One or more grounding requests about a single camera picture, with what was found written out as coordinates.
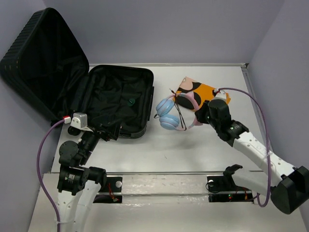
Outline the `orange cartoon print cloth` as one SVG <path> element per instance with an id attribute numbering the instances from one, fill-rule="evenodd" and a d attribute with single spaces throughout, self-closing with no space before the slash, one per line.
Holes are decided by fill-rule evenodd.
<path id="1" fill-rule="evenodd" d="M 177 89 L 177 93 L 193 93 L 193 97 L 199 107 L 202 106 L 204 101 L 210 101 L 213 98 L 212 92 L 215 90 L 214 87 L 208 86 L 204 83 L 198 82 L 189 77 L 185 77 Z M 192 103 L 185 97 L 177 97 L 178 104 L 186 109 L 195 111 Z"/>

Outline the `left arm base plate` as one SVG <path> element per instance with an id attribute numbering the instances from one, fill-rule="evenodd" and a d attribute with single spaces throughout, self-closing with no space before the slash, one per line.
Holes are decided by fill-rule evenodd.
<path id="1" fill-rule="evenodd" d="M 96 195 L 93 203 L 122 203 L 122 176 L 107 176 L 107 182 Z"/>

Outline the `small dark green round case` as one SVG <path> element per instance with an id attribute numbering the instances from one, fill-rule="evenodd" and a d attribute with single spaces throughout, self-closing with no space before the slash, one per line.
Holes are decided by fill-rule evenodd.
<path id="1" fill-rule="evenodd" d="M 127 104 L 128 104 L 129 107 L 131 107 L 135 104 L 135 102 L 136 102 L 136 100 L 134 98 L 130 98 L 130 99 L 128 99 Z"/>

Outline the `blue and pink headphones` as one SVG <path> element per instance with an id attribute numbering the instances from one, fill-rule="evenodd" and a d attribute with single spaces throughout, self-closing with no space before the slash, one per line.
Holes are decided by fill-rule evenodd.
<path id="1" fill-rule="evenodd" d="M 178 105 L 178 99 L 177 97 L 184 97 L 187 100 L 191 102 L 191 104 L 194 107 L 194 110 L 199 109 L 199 105 L 197 101 L 194 99 L 194 94 L 193 92 L 189 93 L 175 93 L 173 92 L 172 95 L 164 98 L 155 108 L 156 114 L 154 118 L 159 118 L 160 126 L 166 130 L 170 131 L 186 131 L 194 126 L 201 126 L 202 123 L 198 122 L 197 117 L 195 116 L 193 122 L 191 125 L 187 126 L 183 116 L 181 114 L 181 111 L 179 109 Z M 169 114 L 169 112 L 173 109 L 176 108 L 179 116 L 174 116 Z"/>

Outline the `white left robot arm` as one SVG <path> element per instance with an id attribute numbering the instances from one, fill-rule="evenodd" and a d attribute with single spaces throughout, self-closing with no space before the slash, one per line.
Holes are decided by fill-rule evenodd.
<path id="1" fill-rule="evenodd" d="M 65 141 L 59 148 L 60 172 L 57 183 L 56 229 L 59 232 L 82 232 L 93 203 L 121 203 L 114 194 L 115 180 L 103 168 L 85 167 L 99 140 L 117 140 L 118 125 L 97 130 L 70 124 L 69 134 L 82 134 L 79 141 Z"/>

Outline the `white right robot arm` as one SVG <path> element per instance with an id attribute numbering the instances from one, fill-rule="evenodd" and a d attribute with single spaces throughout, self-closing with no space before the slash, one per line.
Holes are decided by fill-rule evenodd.
<path id="1" fill-rule="evenodd" d="M 289 215 L 309 199 L 308 169 L 304 166 L 296 168 L 267 152 L 247 127 L 232 120 L 225 101 L 215 99 L 204 103 L 195 115 L 198 122 L 210 124 L 220 139 L 271 175 L 274 186 L 270 188 L 270 198 L 281 212 Z"/>

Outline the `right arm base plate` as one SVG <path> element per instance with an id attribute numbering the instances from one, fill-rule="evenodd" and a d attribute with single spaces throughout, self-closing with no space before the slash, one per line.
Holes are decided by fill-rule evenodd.
<path id="1" fill-rule="evenodd" d="M 236 186 L 232 179 L 223 175 L 210 175 L 205 185 L 209 193 L 210 203 L 254 202 L 255 198 L 250 189 Z"/>

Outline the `black ribbed hard-shell suitcase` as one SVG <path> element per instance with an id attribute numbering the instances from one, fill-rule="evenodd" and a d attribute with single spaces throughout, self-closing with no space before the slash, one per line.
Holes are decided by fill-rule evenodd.
<path id="1" fill-rule="evenodd" d="M 120 123 L 119 136 L 146 132 L 154 74 L 145 68 L 97 65 L 88 59 L 61 14 L 35 12 L 0 62 L 1 78 L 33 109 L 55 123 L 87 114 L 88 126 Z M 128 106 L 128 99 L 135 104 Z"/>

